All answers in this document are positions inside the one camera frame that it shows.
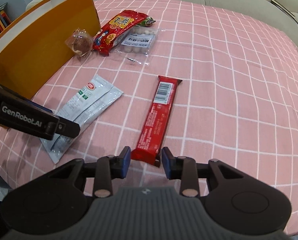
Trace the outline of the white grey snack sachet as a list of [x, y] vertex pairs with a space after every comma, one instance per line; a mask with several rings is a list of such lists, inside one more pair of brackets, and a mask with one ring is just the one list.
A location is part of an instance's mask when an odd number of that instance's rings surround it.
[[[58, 112], [57, 115], [79, 124], [80, 133], [95, 121], [109, 106], [118, 100], [123, 91], [95, 75]], [[54, 135], [52, 140], [41, 143], [54, 164], [57, 164], [76, 138]]]

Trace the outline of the red chocolate bar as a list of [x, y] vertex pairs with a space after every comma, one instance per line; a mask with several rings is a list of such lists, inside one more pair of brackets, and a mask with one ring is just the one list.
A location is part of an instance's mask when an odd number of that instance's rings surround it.
[[159, 83], [146, 116], [136, 148], [131, 152], [131, 159], [160, 167], [161, 145], [172, 111], [176, 90], [181, 79], [158, 76]]

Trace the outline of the red cracker snack bag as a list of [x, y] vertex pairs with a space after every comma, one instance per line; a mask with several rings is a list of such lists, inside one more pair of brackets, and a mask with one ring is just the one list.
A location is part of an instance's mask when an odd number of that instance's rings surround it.
[[108, 56], [111, 49], [117, 46], [121, 39], [148, 15], [133, 10], [124, 10], [108, 21], [96, 34], [93, 49]]

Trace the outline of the green snack packet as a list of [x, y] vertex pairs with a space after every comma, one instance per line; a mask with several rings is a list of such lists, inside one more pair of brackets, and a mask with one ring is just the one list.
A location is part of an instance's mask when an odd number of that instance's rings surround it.
[[138, 27], [150, 27], [155, 23], [155, 19], [148, 16], [143, 21], [137, 24]]

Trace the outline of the orange cardboard box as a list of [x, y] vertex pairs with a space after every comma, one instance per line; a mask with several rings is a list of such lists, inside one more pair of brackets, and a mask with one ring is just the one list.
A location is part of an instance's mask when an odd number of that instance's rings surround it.
[[0, 33], [0, 85], [31, 99], [74, 53], [65, 41], [76, 29], [94, 36], [93, 0], [43, 0]]

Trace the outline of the clear wrapped brown pastry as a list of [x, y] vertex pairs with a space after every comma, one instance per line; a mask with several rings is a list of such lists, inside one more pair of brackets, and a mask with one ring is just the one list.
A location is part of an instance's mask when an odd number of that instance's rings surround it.
[[93, 38], [85, 29], [76, 29], [72, 35], [65, 40], [65, 44], [77, 57], [83, 57], [91, 52]]

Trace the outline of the pink checkered tablecloth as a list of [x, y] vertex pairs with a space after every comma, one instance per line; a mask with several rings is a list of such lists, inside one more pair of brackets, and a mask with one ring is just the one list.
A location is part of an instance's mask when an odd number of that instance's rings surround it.
[[199, 163], [219, 159], [291, 200], [298, 234], [298, 49], [281, 31], [225, 9], [177, 0], [98, 0], [101, 23], [144, 12], [159, 34], [147, 64], [97, 53], [73, 58], [34, 101], [59, 110], [93, 76], [123, 91], [61, 159], [88, 162], [135, 148], [158, 77], [181, 80], [163, 142]]

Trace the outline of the clear bag white balls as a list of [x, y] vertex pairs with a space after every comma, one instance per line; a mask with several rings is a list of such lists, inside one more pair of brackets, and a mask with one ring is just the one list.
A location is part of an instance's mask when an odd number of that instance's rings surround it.
[[114, 54], [127, 63], [149, 65], [153, 50], [164, 32], [165, 29], [135, 26], [115, 47]]

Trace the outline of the dark stick on sofa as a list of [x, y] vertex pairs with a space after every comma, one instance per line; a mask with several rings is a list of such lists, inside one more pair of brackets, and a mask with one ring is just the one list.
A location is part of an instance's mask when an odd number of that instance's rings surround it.
[[298, 21], [296, 20], [296, 17], [295, 17], [295, 15], [292, 12], [290, 12], [288, 9], [286, 9], [283, 5], [281, 5], [276, 0], [271, 0], [270, 2], [275, 7], [277, 7], [279, 10], [281, 10], [283, 13], [285, 13], [287, 16], [289, 16], [291, 19], [293, 19], [297, 23], [297, 25], [298, 25]]

